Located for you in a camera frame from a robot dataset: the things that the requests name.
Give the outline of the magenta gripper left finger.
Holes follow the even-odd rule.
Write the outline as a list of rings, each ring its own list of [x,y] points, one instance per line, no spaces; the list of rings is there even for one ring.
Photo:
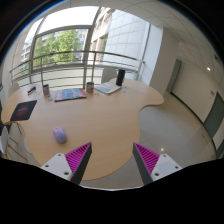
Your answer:
[[[92,144],[86,143],[67,154],[57,153],[42,169],[79,185],[92,154]]]

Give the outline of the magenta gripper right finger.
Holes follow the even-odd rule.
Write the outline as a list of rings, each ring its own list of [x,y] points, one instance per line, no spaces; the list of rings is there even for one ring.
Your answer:
[[[144,185],[182,169],[168,154],[159,155],[138,143],[133,144],[133,155]]]

